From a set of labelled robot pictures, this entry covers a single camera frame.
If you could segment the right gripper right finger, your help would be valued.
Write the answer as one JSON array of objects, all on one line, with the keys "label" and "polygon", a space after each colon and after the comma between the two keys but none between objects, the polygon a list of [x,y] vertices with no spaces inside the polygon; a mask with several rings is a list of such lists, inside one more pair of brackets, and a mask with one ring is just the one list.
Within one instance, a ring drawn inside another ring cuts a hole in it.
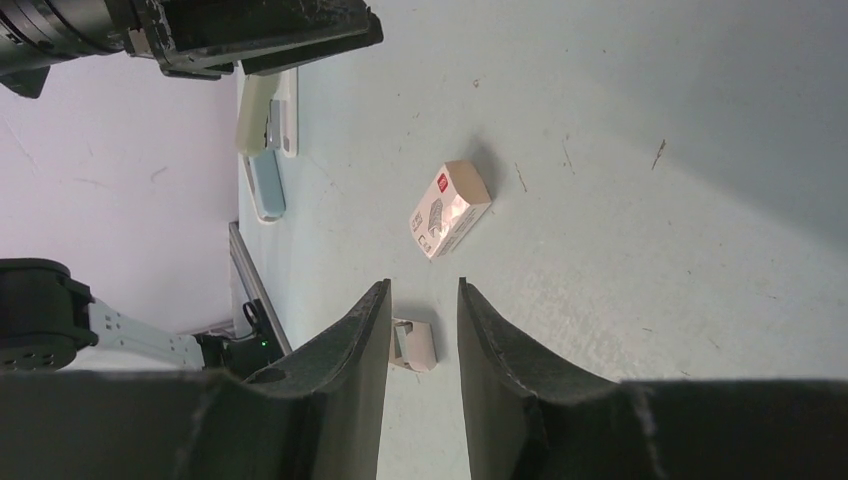
[{"label": "right gripper right finger", "polygon": [[843,479],[847,385],[614,382],[458,284],[457,340],[475,479]]}]

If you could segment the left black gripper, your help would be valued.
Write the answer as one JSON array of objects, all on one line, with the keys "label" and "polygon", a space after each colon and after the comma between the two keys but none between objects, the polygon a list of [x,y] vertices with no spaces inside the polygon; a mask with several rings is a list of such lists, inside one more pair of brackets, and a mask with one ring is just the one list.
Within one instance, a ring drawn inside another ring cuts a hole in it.
[{"label": "left black gripper", "polygon": [[381,43],[363,1],[132,1],[126,52],[168,77],[267,76]]}]

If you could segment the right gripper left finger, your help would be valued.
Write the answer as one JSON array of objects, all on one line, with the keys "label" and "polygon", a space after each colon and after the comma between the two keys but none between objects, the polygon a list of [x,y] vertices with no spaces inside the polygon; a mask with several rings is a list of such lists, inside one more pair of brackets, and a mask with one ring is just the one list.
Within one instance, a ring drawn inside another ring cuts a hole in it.
[{"label": "right gripper left finger", "polygon": [[203,372],[1,378],[5,479],[372,479],[391,329],[391,283],[238,380]]}]

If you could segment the white staple box barcode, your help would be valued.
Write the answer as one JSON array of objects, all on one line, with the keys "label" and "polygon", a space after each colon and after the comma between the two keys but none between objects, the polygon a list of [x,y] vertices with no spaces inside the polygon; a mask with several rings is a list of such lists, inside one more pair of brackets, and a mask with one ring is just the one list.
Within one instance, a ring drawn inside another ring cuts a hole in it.
[{"label": "white staple box barcode", "polygon": [[393,319],[388,361],[415,373],[432,371],[438,359],[431,325]]}]

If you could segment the beige stapler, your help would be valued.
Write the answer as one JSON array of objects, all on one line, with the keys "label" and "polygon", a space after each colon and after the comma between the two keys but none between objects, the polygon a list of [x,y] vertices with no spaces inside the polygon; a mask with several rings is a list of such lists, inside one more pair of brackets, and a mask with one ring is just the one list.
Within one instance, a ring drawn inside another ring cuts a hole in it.
[{"label": "beige stapler", "polygon": [[271,75],[244,75],[236,125],[236,149],[248,157],[277,150],[299,153],[298,76],[293,68]]}]

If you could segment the grey white stapler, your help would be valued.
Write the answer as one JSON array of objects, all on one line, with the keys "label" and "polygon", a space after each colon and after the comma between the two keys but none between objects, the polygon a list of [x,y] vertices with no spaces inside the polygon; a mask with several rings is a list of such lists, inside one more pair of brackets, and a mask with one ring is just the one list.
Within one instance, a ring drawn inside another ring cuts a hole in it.
[{"label": "grey white stapler", "polygon": [[266,224],[277,222],[286,212],[286,201],[276,151],[243,156],[242,164],[257,219]]}]

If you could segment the small white staple box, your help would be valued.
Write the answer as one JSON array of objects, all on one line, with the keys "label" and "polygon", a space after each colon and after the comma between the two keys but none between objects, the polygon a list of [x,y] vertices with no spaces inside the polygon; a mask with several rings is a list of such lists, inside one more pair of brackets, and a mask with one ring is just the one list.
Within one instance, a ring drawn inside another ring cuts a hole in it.
[{"label": "small white staple box", "polygon": [[429,259],[452,252],[488,210],[492,198],[475,165],[444,163],[409,219],[413,241]]}]

